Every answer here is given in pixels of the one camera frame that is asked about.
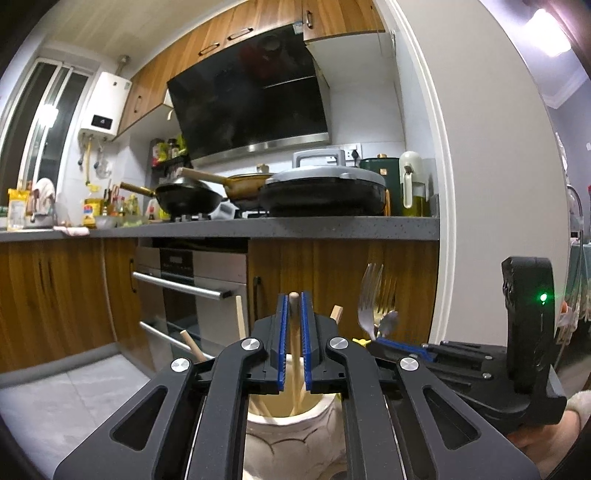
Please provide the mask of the person right hand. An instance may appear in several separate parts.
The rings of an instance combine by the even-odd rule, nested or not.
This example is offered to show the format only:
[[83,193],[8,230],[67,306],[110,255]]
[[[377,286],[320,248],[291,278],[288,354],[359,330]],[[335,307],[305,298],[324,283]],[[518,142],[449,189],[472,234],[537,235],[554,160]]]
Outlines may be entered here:
[[567,457],[584,428],[590,422],[590,391],[574,394],[558,424],[521,427],[507,436],[547,479]]

